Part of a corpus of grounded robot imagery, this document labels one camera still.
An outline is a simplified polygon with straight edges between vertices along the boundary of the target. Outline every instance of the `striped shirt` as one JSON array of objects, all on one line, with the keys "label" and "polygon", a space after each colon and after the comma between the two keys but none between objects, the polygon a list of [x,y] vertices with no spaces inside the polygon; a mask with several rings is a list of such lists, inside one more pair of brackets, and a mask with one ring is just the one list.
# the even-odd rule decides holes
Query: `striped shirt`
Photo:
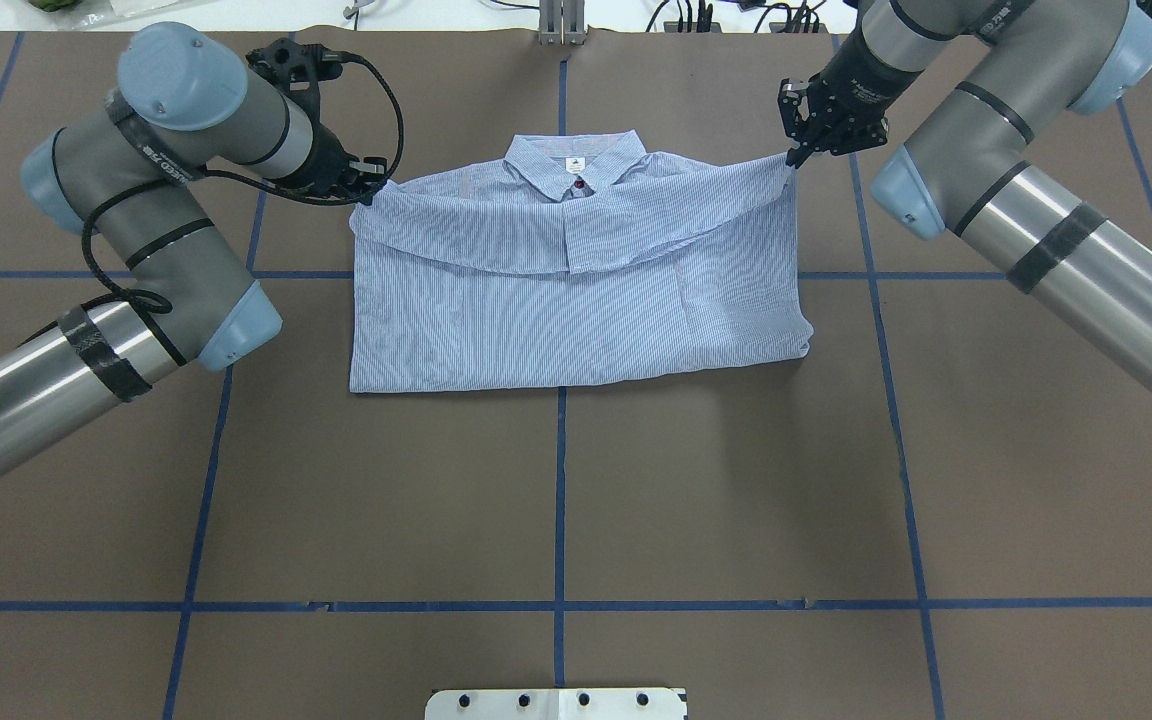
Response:
[{"label": "striped shirt", "polygon": [[589,386],[808,353],[794,172],[517,136],[349,225],[351,392]]}]

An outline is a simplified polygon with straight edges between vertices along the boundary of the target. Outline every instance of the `metal bracket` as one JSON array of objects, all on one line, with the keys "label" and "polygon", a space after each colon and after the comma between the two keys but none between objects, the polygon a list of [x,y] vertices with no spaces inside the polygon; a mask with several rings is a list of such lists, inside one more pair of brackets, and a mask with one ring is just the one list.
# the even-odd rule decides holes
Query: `metal bracket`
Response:
[{"label": "metal bracket", "polygon": [[540,45],[585,44],[585,0],[538,0]]},{"label": "metal bracket", "polygon": [[429,698],[425,720],[685,720],[677,688],[515,689],[442,691]]}]

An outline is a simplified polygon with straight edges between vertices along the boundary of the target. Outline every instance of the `light blue cap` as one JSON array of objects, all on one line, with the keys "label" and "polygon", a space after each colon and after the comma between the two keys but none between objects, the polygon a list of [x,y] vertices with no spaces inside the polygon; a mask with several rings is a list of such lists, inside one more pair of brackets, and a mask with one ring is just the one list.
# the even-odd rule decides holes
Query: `light blue cap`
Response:
[{"label": "light blue cap", "polygon": [[1152,68],[1152,18],[1129,0],[1123,31],[1114,41],[1114,50],[1092,78],[1092,85],[1069,106],[1081,115],[1092,115],[1108,108],[1119,97],[1134,88]]},{"label": "light blue cap", "polygon": [[268,342],[282,328],[282,316],[262,290],[260,283],[252,282],[202,348],[198,361],[212,373],[225,370]]},{"label": "light blue cap", "polygon": [[923,240],[932,240],[945,232],[945,219],[923,174],[915,167],[914,159],[904,145],[896,149],[896,154],[887,160],[878,172],[874,182],[869,187],[874,200],[887,210],[897,222],[901,222]]},{"label": "light blue cap", "polygon": [[20,164],[20,185],[24,187],[29,200],[61,229],[79,234],[83,232],[83,219],[65,199],[60,179],[56,179],[55,146],[59,136],[60,131],[53,132]]},{"label": "light blue cap", "polygon": [[223,122],[247,97],[247,63],[182,23],[154,23],[118,60],[118,88],[137,114],[168,129]]}]

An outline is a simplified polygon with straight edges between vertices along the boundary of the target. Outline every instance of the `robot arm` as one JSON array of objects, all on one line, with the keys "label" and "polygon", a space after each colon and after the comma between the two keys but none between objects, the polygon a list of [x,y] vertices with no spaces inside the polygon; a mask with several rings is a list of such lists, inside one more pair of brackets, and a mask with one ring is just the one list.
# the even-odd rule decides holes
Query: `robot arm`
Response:
[{"label": "robot arm", "polygon": [[205,168],[220,156],[283,195],[370,200],[389,176],[385,160],[349,156],[319,122],[317,82],[342,61],[366,63],[287,40],[244,63],[195,29],[159,23],[132,37],[105,108],[26,159],[38,209],[76,233],[99,214],[96,228],[137,282],[1,357],[0,475],[189,361],[225,369],[279,332],[260,283],[184,185],[222,174]]},{"label": "robot arm", "polygon": [[1152,392],[1152,252],[1021,160],[1062,109],[1105,109],[1152,67],[1134,0],[877,0],[823,73],[783,82],[787,161],[882,145],[882,112],[960,33],[993,50],[870,192],[923,240],[952,229]]}]

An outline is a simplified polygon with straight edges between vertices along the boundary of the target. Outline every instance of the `blue and white striped shirt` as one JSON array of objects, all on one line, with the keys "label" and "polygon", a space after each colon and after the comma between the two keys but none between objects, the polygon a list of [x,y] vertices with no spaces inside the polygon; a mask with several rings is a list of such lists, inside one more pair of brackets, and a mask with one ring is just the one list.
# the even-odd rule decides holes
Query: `blue and white striped shirt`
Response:
[{"label": "blue and white striped shirt", "polygon": [[349,223],[353,392],[588,386],[808,353],[794,173],[517,136]]}]

